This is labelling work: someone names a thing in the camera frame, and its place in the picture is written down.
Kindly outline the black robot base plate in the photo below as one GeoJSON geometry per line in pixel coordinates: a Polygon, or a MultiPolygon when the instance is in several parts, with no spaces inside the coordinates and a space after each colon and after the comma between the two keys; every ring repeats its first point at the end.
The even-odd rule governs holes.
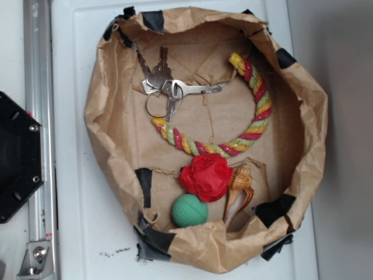
{"type": "Polygon", "coordinates": [[[1,223],[43,183],[40,124],[1,92],[1,223]]]}

